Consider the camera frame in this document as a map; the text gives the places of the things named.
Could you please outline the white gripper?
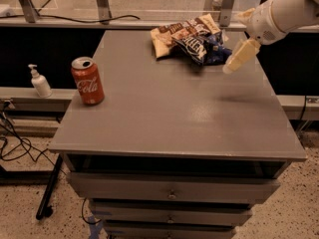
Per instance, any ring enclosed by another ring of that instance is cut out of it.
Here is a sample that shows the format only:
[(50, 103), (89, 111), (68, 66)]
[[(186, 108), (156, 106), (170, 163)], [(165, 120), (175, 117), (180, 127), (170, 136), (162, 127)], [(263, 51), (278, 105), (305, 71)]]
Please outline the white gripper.
[(271, 45), (286, 36), (273, 19), (272, 5), (274, 0), (267, 0), (256, 8), (239, 12), (236, 20), (246, 26), (247, 40), (239, 40), (232, 54), (226, 60), (222, 70), (232, 74), (251, 60), (260, 50), (261, 45)]

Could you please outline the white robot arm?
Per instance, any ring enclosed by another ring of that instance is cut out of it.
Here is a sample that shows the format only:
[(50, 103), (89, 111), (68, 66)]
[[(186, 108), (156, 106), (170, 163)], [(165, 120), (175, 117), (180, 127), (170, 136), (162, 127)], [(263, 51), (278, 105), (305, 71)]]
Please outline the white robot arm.
[(288, 33), (319, 24), (319, 0), (267, 0), (256, 8), (237, 14), (249, 38), (239, 40), (223, 66), (226, 74), (237, 71), (251, 60), (262, 45), (284, 39)]

